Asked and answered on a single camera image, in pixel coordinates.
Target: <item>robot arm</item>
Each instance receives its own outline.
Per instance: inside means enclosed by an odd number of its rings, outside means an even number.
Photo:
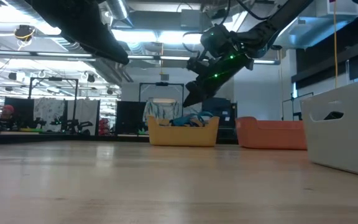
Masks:
[[[204,51],[188,61],[187,69],[197,73],[198,77],[186,84],[190,94],[183,106],[213,97],[243,67],[252,70],[254,58],[263,57],[279,33],[312,2],[288,0],[274,15],[247,32],[229,32],[222,24],[204,32],[201,36]],[[207,52],[214,57],[208,63],[205,62]]]

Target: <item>yellow bin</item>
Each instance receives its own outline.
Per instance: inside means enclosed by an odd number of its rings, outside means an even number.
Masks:
[[[209,119],[205,127],[171,127],[160,126],[168,124],[167,120],[156,120],[149,116],[150,144],[154,146],[198,146],[213,147],[218,135],[219,117]]]

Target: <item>orange bin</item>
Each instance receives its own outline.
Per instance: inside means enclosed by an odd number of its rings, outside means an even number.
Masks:
[[[258,121],[244,117],[237,119],[236,128],[242,147],[307,150],[302,121]]]
[[[147,119],[150,143],[155,146],[213,147],[218,134],[219,117],[209,119],[205,127],[171,127],[168,120]]]

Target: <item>white bin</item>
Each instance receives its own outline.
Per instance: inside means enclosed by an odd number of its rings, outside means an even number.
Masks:
[[[309,159],[358,174],[358,82],[301,101]],[[332,111],[341,119],[325,121]]]

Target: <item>wooden floor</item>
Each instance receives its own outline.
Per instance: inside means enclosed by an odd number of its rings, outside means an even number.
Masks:
[[[303,151],[0,145],[0,223],[358,223],[358,175]]]

